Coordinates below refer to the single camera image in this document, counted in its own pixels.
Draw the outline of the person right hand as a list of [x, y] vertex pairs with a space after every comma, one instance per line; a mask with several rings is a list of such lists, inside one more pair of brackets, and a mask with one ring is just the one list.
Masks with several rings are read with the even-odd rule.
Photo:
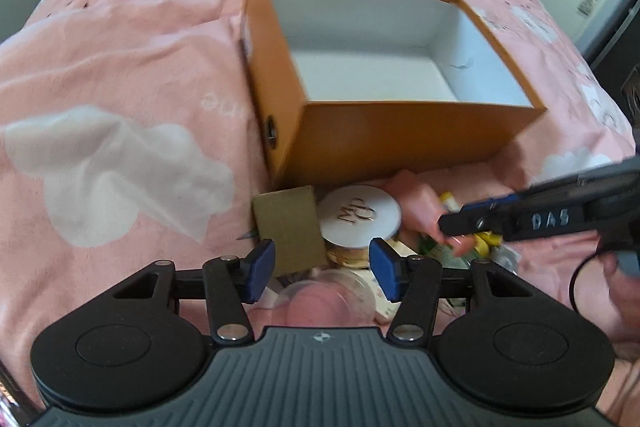
[[622, 321], [613, 339], [624, 356], [615, 361], [598, 407], [616, 426], [638, 426], [639, 355], [633, 357], [630, 349], [639, 349], [639, 279], [620, 271], [614, 255], [604, 256], [602, 262], [608, 295]]

